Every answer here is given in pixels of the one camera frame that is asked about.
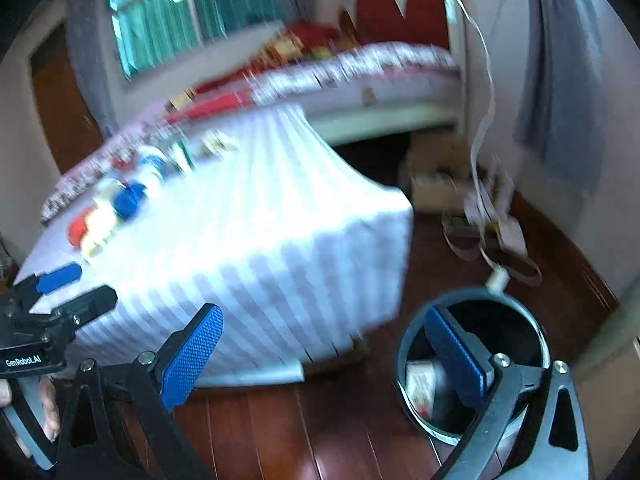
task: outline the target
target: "striped bed sheet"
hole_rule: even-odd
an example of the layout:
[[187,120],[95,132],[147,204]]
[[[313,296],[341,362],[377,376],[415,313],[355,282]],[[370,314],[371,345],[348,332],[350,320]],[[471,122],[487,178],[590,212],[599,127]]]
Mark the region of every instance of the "striped bed sheet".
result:
[[225,329],[201,380],[317,359],[395,317],[413,211],[397,188],[372,182],[313,131],[299,105],[198,123],[238,139],[229,157],[169,178],[162,195],[116,232],[92,264],[66,241],[91,201],[78,199],[44,231],[18,280],[78,262],[82,279],[31,310],[50,312],[102,284],[116,308],[80,329],[67,353],[130,362],[158,349],[205,302]]

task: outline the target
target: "hand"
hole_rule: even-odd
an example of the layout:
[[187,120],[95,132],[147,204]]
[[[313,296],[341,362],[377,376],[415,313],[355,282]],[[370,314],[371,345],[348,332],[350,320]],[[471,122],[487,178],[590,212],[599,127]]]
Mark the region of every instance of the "hand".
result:
[[[40,382],[38,383],[38,396],[42,402],[42,410],[44,412],[45,420],[42,431],[45,436],[53,442],[60,434],[60,412],[56,405],[56,389],[47,376],[42,376],[40,378]],[[0,408],[4,408],[11,404],[12,398],[13,396],[9,383],[4,379],[0,379]],[[27,457],[30,457],[31,453],[20,438],[17,437],[16,441],[22,449],[22,452]]]

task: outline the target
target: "red headboard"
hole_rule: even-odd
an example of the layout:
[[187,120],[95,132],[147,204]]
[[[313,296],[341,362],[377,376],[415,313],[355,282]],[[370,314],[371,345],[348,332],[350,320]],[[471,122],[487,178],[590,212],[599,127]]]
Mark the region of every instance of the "red headboard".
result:
[[449,48],[444,0],[406,0],[404,16],[396,0],[356,0],[356,22],[343,9],[338,18],[343,32],[355,31],[360,41],[404,41]]

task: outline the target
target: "blue gripper pad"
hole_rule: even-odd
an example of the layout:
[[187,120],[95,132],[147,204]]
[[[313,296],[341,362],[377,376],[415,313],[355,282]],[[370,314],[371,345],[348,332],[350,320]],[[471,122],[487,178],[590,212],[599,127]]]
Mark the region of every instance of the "blue gripper pad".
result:
[[213,305],[169,364],[162,378],[160,398],[168,412],[184,404],[198,376],[218,344],[224,326],[222,310]]
[[488,389],[486,376],[464,343],[434,307],[427,310],[424,316],[424,331],[462,403],[479,409]]
[[82,267],[76,263],[41,274],[36,283],[36,291],[40,294],[50,294],[62,286],[75,282],[82,276]]

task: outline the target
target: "wooden door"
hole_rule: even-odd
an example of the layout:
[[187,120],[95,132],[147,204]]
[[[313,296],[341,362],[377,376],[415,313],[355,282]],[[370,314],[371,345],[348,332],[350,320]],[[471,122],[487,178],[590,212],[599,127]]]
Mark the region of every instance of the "wooden door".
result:
[[60,25],[31,56],[31,77],[40,123],[60,173],[102,144],[102,135],[76,84]]

